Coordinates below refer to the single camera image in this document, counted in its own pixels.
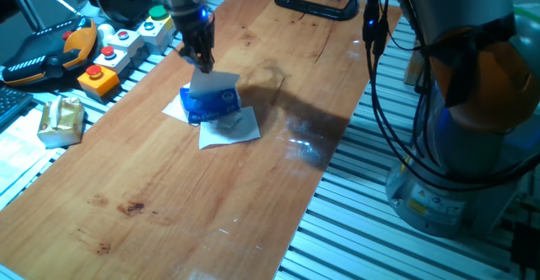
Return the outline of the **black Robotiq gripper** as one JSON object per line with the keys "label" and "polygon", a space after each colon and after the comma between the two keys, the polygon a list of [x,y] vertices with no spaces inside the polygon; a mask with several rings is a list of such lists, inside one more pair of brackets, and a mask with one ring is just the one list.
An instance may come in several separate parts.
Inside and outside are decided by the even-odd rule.
{"label": "black Robotiq gripper", "polygon": [[180,24],[183,47],[179,55],[203,73],[212,72],[215,63],[212,53],[215,35],[214,16],[207,6],[207,1],[162,0],[173,22]]}

